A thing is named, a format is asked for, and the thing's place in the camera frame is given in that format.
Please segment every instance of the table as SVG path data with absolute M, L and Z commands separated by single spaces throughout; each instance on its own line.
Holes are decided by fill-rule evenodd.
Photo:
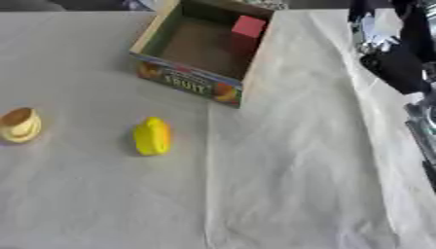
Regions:
M 0 14 L 0 113 L 45 125 L 0 147 L 0 249 L 432 248 L 406 99 L 358 66 L 345 17 L 278 13 L 234 110 L 134 76 L 152 14 Z M 148 116 L 167 156 L 132 149 Z

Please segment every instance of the plastic fruit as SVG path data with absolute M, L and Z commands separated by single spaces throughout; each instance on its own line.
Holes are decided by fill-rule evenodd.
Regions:
M 170 128 L 160 118 L 150 117 L 133 131 L 136 150 L 143 156 L 162 155 L 169 151 Z

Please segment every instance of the red block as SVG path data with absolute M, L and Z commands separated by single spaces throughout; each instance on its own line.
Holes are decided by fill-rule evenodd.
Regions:
M 241 55 L 255 53 L 266 24 L 262 19 L 239 17 L 232 29 L 232 52 Z

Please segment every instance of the toy lemon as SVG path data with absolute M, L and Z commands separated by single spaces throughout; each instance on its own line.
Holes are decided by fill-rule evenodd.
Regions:
M 19 108 L 1 118 L 0 135 L 7 141 L 24 143 L 35 138 L 41 126 L 41 118 L 34 109 Z
M 168 152 L 170 136 L 169 125 L 156 117 L 146 119 L 133 131 L 136 149 L 143 156 L 162 155 Z

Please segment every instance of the cardboard box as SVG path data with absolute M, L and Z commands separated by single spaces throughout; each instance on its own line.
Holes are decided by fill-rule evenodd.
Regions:
M 234 53 L 232 29 L 241 16 L 268 26 L 272 15 L 230 0 L 169 0 L 130 54 L 139 60 L 141 78 L 239 107 L 242 82 L 257 49 Z

